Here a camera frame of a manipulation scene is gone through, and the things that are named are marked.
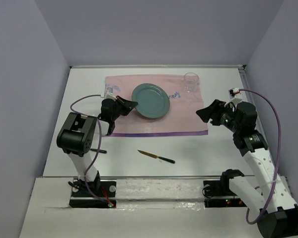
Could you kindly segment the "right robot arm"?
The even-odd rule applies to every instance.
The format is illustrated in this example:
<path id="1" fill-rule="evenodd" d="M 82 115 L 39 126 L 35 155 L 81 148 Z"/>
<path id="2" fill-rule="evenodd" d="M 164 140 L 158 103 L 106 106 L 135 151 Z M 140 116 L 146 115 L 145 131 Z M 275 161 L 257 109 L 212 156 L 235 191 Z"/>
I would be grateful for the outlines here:
<path id="1" fill-rule="evenodd" d="M 253 104 L 240 102 L 235 107 L 214 100 L 196 111 L 203 122 L 223 125 L 233 133 L 233 141 L 253 171 L 259 185 L 251 186 L 239 170 L 226 170 L 219 181 L 223 194 L 234 193 L 247 206 L 247 222 L 256 224 L 264 238 L 298 236 L 298 204 L 277 173 L 277 163 L 263 135 L 256 130 L 257 111 Z"/>

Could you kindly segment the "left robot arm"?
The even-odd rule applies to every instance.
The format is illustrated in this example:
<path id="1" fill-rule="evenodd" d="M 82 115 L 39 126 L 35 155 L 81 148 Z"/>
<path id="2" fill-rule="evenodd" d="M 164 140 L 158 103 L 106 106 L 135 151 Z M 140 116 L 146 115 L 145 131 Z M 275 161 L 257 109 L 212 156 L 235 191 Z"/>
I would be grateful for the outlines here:
<path id="1" fill-rule="evenodd" d="M 103 200 L 97 196 L 101 189 L 101 181 L 99 171 L 94 166 L 100 152 L 101 138 L 104 135 L 101 122 L 108 125 L 105 135 L 109 136 L 115 129 L 115 120 L 120 116 L 127 116 L 137 105 L 137 102 L 128 101 L 120 96 L 107 97 L 102 100 L 100 114 L 97 117 L 84 116 L 75 112 L 68 114 L 56 143 L 70 157 L 77 171 L 78 185 L 71 186 L 98 200 Z M 99 130 L 99 139 L 95 157 L 92 159 L 90 149 L 96 127 Z"/>

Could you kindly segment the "teal ceramic plate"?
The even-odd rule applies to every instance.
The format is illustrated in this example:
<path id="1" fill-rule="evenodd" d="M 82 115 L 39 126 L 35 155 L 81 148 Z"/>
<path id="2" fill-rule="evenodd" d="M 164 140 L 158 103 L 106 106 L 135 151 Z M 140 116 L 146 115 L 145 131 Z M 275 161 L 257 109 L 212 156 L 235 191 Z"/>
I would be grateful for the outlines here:
<path id="1" fill-rule="evenodd" d="M 159 86 L 151 83 L 138 85 L 132 92 L 132 101 L 137 102 L 137 112 L 148 119 L 159 119 L 167 115 L 170 99 Z"/>

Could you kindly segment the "clear drinking glass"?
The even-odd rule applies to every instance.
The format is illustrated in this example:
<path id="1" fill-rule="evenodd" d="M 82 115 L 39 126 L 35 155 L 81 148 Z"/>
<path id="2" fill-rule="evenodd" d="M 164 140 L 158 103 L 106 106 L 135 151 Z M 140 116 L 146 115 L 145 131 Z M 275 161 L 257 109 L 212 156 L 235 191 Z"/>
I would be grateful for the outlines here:
<path id="1" fill-rule="evenodd" d="M 193 92 L 199 82 L 199 77 L 193 72 L 184 75 L 184 89 L 186 92 Z"/>

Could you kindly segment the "pink cloth placemat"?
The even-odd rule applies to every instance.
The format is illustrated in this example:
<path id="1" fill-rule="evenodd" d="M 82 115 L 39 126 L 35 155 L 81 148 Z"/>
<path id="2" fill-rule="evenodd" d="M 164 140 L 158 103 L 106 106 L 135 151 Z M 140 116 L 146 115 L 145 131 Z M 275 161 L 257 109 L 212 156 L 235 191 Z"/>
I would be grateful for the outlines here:
<path id="1" fill-rule="evenodd" d="M 204 107 L 200 87 L 197 85 L 193 92 L 186 92 L 183 75 L 134 74 L 105 78 L 105 87 L 112 87 L 115 96 L 129 101 L 132 101 L 133 90 L 144 83 L 155 84 L 167 93 L 169 112 L 162 118 L 148 119 L 134 108 L 127 116 L 116 119 L 113 136 L 191 136 L 208 133 L 208 126 L 196 115 L 196 111 Z"/>

